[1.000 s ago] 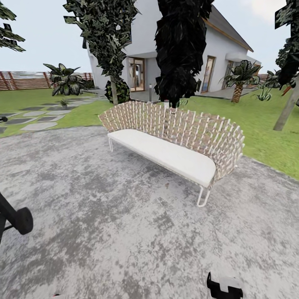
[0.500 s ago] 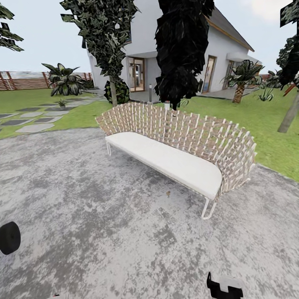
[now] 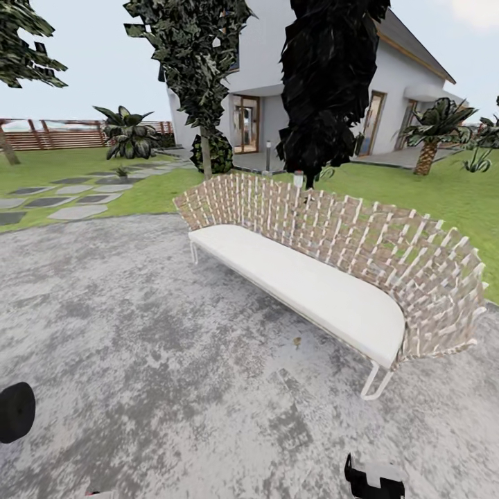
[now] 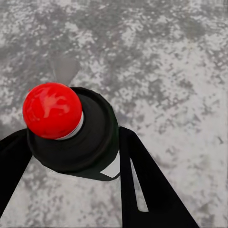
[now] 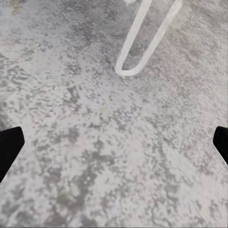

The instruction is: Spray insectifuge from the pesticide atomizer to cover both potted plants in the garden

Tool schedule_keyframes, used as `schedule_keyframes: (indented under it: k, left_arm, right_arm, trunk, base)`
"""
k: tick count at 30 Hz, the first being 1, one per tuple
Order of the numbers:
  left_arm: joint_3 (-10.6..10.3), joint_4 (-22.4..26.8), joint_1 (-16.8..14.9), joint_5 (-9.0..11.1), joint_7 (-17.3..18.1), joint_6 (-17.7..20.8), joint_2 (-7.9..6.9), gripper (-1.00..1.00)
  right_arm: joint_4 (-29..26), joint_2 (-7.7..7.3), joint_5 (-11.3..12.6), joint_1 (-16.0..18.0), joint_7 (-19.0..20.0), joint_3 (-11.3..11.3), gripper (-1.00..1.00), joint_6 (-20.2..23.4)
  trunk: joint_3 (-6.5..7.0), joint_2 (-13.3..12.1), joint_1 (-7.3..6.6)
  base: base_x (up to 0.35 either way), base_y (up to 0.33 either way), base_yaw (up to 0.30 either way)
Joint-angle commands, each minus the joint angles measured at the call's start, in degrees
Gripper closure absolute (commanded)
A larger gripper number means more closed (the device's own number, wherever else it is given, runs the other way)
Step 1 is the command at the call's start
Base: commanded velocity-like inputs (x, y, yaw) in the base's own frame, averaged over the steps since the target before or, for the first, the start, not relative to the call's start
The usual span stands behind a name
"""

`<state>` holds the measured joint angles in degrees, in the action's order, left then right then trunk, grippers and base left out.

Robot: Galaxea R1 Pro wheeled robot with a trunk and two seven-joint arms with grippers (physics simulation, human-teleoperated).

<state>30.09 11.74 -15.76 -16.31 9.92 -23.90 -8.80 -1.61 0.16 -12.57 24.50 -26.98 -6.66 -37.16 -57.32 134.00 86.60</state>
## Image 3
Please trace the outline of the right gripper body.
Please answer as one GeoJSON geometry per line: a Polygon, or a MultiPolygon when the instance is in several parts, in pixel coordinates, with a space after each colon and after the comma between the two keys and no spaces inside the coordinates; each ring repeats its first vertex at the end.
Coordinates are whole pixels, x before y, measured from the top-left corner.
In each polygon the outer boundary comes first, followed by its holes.
{"type": "Polygon", "coordinates": [[[367,484],[367,474],[350,469],[351,492],[360,499],[401,499],[399,484],[396,481],[380,478],[380,488],[367,484]]]}

